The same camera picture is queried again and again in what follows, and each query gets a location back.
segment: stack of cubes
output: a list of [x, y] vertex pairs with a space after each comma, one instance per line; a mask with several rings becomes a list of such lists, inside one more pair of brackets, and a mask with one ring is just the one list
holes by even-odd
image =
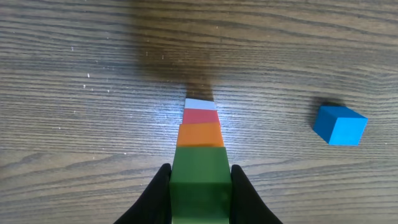
[[173, 224], [228, 224], [231, 191], [215, 103], [186, 99], [170, 180]]

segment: blue cube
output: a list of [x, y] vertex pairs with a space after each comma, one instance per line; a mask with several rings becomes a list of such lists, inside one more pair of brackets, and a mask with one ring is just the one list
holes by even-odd
[[368, 119], [345, 106], [321, 106], [313, 130], [329, 145], [357, 146]]

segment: orange block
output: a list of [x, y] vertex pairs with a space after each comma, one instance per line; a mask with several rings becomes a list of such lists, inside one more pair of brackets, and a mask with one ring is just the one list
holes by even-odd
[[223, 147], [219, 123], [181, 124], [177, 146]]

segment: green block front face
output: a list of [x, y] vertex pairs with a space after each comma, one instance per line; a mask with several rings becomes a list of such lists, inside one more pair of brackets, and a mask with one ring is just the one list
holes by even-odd
[[231, 174], [225, 147], [178, 147], [170, 196], [176, 219], [229, 217]]

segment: wooden table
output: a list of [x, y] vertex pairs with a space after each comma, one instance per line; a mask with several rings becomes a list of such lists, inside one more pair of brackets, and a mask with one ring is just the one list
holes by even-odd
[[[284, 223], [398, 222], [396, 1], [0, 2], [0, 223], [112, 223], [214, 98], [230, 164]], [[311, 129], [369, 118], [359, 147]]]

